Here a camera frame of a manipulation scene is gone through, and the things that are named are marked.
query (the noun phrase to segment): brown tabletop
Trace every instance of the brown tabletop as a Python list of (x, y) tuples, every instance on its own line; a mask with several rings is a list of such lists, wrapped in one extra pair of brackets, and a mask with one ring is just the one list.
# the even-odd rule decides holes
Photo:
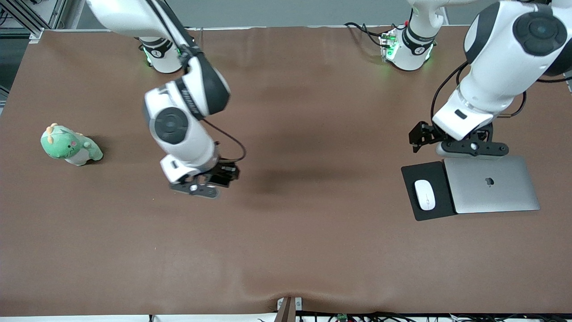
[[(440, 157), (413, 154), (407, 134), (464, 61), (466, 30), (444, 28), (416, 72), (355, 30), (204, 32), (232, 89), (209, 119), (248, 147), (215, 201), (168, 189), (141, 113), (179, 74), (148, 68), (129, 37), (45, 32), (0, 117), (0, 314), (261, 313), (285, 295), (315, 311), (572, 312), (565, 84), (533, 85), (518, 117), (495, 122), (541, 211), (413, 216), (400, 168)], [(104, 159), (50, 159), (39, 137), (52, 122)]]

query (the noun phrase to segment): black cable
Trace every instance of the black cable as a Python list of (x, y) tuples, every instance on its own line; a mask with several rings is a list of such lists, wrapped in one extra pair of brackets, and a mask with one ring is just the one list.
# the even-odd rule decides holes
[(374, 39), (373, 37), (371, 37), (371, 34), (370, 34), (370, 32), (367, 30), (367, 27), (366, 27), (365, 24), (363, 24), (362, 27), (363, 27), (363, 29), (366, 31), (367, 36), (370, 38), (370, 40), (371, 40), (374, 44), (376, 44), (377, 46), (380, 46), (380, 47), (384, 47), (384, 48), (389, 48), (389, 47), (390, 47), (390, 46), (388, 46), (388, 45), (382, 45), (382, 44), (378, 43), (377, 41), (375, 41), (375, 39)]
[(548, 319), (547, 317), (542, 316), (540, 314), (527, 313), (526, 315), (531, 316), (531, 317), (536, 317), (537, 319), (541, 319), (544, 322), (550, 322), (550, 319)]
[(399, 321), (399, 320), (397, 320), (397, 319), (403, 319), (403, 320), (405, 320), (405, 321), (407, 321), (407, 322), (416, 322), (415, 320), (410, 319), (410, 318), (408, 318), (407, 316), (404, 316), (404, 315), (401, 315), (401, 314), (398, 314), (398, 313), (377, 312), (377, 314), (381, 314), (382, 316), (387, 316), (387, 317), (390, 318), (391, 320), (395, 320), (395, 321), (398, 321), (398, 322), (401, 322), (401, 321)]
[(505, 322), (505, 320), (512, 319), (513, 317), (517, 317), (518, 314), (509, 315), (507, 317), (503, 317), (502, 319), (498, 319), (498, 322)]
[(455, 82), (457, 83), (457, 85), (460, 84), (461, 73), (463, 72), (463, 70), (465, 69), (465, 67), (467, 67), (467, 65), (465, 65), (463, 68), (461, 68), (461, 69), (457, 72), (457, 76), (455, 77)]
[(356, 24), (355, 22), (347, 22), (347, 23), (344, 24), (344, 26), (347, 26), (347, 27), (349, 27), (349, 26), (356, 26), (356, 27), (357, 27), (359, 30), (361, 30), (363, 33), (366, 33), (367, 36), (370, 38), (370, 40), (371, 40), (374, 44), (376, 44), (377, 46), (383, 47), (383, 48), (389, 48), (388, 45), (382, 45), (382, 44), (378, 43), (377, 41), (375, 41), (375, 39), (372, 37), (372, 36), (379, 37), (379, 36), (381, 36), (382, 34), (384, 34), (384, 33), (386, 33), (386, 32), (374, 33), (374, 32), (371, 32), (371, 31), (367, 30), (367, 27), (366, 27), (365, 24), (363, 24), (362, 26), (360, 26), (360, 25)]
[(157, 18), (159, 18), (159, 20), (161, 21), (161, 23), (163, 24), (163, 27), (165, 27), (165, 29), (167, 30), (167, 32), (169, 33), (169, 36), (171, 37), (171, 39), (173, 40), (173, 42), (175, 41), (175, 37), (173, 37), (173, 34), (171, 33), (171, 31), (169, 30), (169, 27), (167, 26), (167, 23), (165, 22), (165, 20), (163, 19), (163, 17), (161, 16), (161, 14), (159, 13), (159, 11), (157, 10), (157, 8), (155, 7), (155, 5), (153, 4), (153, 2), (151, 0), (146, 0), (147, 4), (151, 7), (151, 9), (153, 10), (153, 12), (155, 13), (155, 15), (157, 16)]
[(539, 82), (539, 83), (561, 83), (563, 81), (569, 81), (569, 80), (572, 80), (572, 76), (566, 77), (566, 78), (560, 78), (557, 80), (537, 80), (537, 82)]
[(517, 111), (512, 113), (512, 114), (501, 114), (498, 117), (500, 119), (509, 119), (513, 116), (518, 115), (518, 113), (522, 112), (522, 109), (525, 107), (526, 104), (526, 91), (522, 92), (522, 102), (521, 102), (521, 106), (518, 107)]
[(246, 158), (246, 156), (247, 156), (247, 148), (244, 147), (244, 145), (243, 145), (240, 141), (238, 141), (237, 139), (235, 139), (234, 136), (232, 136), (232, 135), (226, 133), (225, 131), (221, 130), (221, 129), (220, 129), (219, 127), (217, 127), (216, 125), (214, 125), (214, 124), (212, 124), (211, 122), (207, 121), (206, 119), (203, 119), (202, 121), (205, 122), (205, 123), (207, 123), (210, 127), (214, 128), (215, 130), (217, 130), (217, 131), (221, 132), (222, 134), (224, 134), (224, 135), (225, 135), (226, 137), (228, 137), (230, 140), (233, 140), (236, 144), (238, 144), (238, 145), (240, 146), (240, 148), (241, 148), (242, 151), (243, 151), (243, 154), (240, 156), (240, 158), (238, 158), (238, 159), (224, 159), (224, 158), (221, 158), (221, 161), (220, 161), (221, 163), (238, 162), (238, 161), (243, 160), (244, 158)]
[(379, 37), (379, 36), (381, 36), (383, 33), (385, 33), (385, 32), (383, 32), (383, 33), (370, 32), (370, 31), (368, 31), (367, 29), (363, 29), (362, 26), (356, 24), (355, 22), (347, 22), (347, 23), (344, 23), (344, 26), (346, 26), (346, 27), (354, 26), (354, 27), (358, 28), (361, 32), (370, 34), (370, 35), (375, 36), (375, 37)]
[(8, 11), (1, 9), (0, 10), (0, 20), (2, 20), (2, 22), (0, 22), (0, 26), (2, 26), (6, 22), (6, 20), (8, 20), (8, 19), (12, 19), (12, 17), (10, 17), (10, 14), (8, 13)]
[(430, 120), (431, 120), (431, 124), (433, 125), (433, 127), (440, 134), (444, 134), (443, 131), (439, 127), (437, 127), (433, 124), (433, 116), (435, 115), (435, 103), (437, 102), (437, 97), (439, 96), (439, 92), (441, 92), (443, 87), (445, 87), (445, 85), (451, 80), (451, 78), (453, 78), (453, 76), (455, 76), (455, 74), (458, 73), (460, 70), (463, 70), (467, 65), (468, 65), (468, 62), (465, 61), (459, 67), (457, 67), (455, 70), (453, 70), (453, 72), (449, 76), (447, 76), (447, 78), (441, 83), (441, 85), (439, 85), (439, 88), (437, 88), (437, 91), (435, 91), (435, 95), (433, 95), (433, 101), (431, 102), (431, 118), (430, 118)]

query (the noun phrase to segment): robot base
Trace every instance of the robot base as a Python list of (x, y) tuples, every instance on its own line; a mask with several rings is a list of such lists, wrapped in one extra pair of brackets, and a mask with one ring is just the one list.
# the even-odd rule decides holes
[(382, 47), (382, 58), (384, 61), (393, 63), (397, 68), (402, 70), (419, 69), (425, 61), (429, 59), (433, 45), (429, 49), (424, 50), (422, 54), (413, 54), (411, 49), (405, 46), (401, 41), (402, 34), (405, 29), (394, 28), (379, 37), (380, 44), (388, 45), (388, 48)]

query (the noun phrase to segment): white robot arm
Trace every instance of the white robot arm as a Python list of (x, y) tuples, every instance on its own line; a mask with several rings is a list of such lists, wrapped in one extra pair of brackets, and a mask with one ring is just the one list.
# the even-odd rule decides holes
[(114, 32), (137, 37), (144, 44), (174, 43), (178, 66), (190, 71), (147, 92), (143, 112), (153, 138), (167, 153), (161, 167), (171, 188), (201, 197), (217, 197), (219, 192), (214, 185), (228, 187), (230, 181), (238, 179), (239, 169), (235, 165), (238, 160), (220, 158), (215, 142), (199, 121), (226, 107), (230, 90), (223, 76), (211, 66), (163, 1), (87, 0), (87, 3), (98, 20)]
[(477, 0), (407, 0), (411, 18), (407, 26), (395, 28), (382, 37), (383, 57), (403, 70), (420, 68), (429, 59), (433, 41), (443, 26), (446, 6), (465, 5)]
[(420, 122), (411, 131), (414, 152), (442, 141), (443, 156), (506, 155), (508, 146), (491, 141), (491, 122), (543, 74), (572, 68), (571, 39), (567, 6), (500, 1), (481, 11), (464, 40), (471, 70), (432, 118), (434, 127)]

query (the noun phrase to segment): brown mat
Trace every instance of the brown mat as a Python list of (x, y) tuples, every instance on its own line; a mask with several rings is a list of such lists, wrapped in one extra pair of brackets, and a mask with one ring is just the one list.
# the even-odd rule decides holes
[[(400, 168), (440, 158), (413, 154), (407, 134), (464, 61), (466, 30), (444, 28), (417, 72), (382, 64), (355, 29), (205, 32), (233, 94), (209, 119), (249, 152), (216, 201), (167, 188), (141, 114), (145, 91), (176, 75), (148, 68), (129, 37), (44, 33), (0, 117), (0, 314), (268, 312), (285, 295), (334, 312), (572, 312), (565, 84), (535, 84), (518, 117), (495, 122), (541, 211), (413, 216)], [(50, 159), (39, 137), (52, 122), (104, 159)]]

